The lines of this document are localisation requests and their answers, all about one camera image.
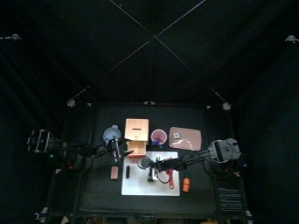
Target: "cup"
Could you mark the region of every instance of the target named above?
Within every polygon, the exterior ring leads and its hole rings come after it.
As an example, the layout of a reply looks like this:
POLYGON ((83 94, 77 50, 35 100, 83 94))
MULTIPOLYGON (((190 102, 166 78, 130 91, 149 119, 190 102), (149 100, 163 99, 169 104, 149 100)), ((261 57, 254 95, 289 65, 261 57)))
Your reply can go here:
POLYGON ((162 145, 167 141, 167 134, 162 129, 157 129, 151 134, 153 145, 162 145))

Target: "black table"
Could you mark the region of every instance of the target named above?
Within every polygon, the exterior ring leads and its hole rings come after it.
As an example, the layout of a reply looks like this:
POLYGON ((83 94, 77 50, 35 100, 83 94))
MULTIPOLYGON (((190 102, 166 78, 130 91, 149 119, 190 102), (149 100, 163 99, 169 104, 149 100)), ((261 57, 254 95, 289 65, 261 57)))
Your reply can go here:
MULTIPOLYGON (((62 140, 69 143, 105 144, 105 130, 118 125, 125 135, 127 118, 149 119, 150 133, 155 129, 170 133, 171 127, 201 130, 202 151, 209 149, 213 141, 234 137, 230 112, 222 106, 82 104, 70 109, 62 140)), ((121 150, 126 149, 125 140, 121 150)), ((147 150, 159 151, 151 144, 147 145, 147 150)), ((179 157, 195 153, 191 150, 171 148, 169 141, 163 151, 178 151, 179 157)), ((117 164, 109 155, 89 162, 90 170, 78 177, 66 171, 54 174, 49 198, 50 215, 219 218, 221 213, 217 210, 221 204, 215 194, 218 188, 211 175, 205 171, 205 163, 189 165, 191 191, 187 193, 182 191, 181 196, 174 197, 122 195, 122 162, 117 164), (119 167, 117 181, 110 178, 113 165, 119 167)))

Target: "small bottle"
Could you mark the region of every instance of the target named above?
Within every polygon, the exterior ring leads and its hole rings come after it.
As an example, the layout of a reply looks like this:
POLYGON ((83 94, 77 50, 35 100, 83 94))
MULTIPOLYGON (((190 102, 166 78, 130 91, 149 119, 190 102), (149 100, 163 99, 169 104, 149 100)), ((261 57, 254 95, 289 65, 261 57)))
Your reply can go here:
POLYGON ((191 179, 190 179, 190 173, 185 172, 185 179, 182 181, 182 190, 187 193, 191 190, 191 179))

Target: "black enclosure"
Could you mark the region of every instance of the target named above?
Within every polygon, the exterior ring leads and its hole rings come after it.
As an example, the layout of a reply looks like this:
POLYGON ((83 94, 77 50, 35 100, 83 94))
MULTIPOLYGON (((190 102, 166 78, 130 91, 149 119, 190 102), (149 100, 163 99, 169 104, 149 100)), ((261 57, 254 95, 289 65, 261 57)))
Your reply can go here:
POLYGON ((31 131, 63 137, 90 103, 229 103, 257 223, 298 223, 298 15, 297 0, 0 1, 0 223, 35 223, 46 204, 31 131))

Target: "wooden box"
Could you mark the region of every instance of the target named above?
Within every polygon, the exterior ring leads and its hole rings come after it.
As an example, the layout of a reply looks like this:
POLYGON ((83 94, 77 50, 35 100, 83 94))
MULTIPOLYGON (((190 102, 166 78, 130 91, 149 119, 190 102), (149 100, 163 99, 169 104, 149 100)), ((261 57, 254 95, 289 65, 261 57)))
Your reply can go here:
POLYGON ((130 158, 146 155, 146 146, 149 142, 149 120, 147 119, 126 119, 126 139, 127 150, 134 151, 129 155, 130 158))

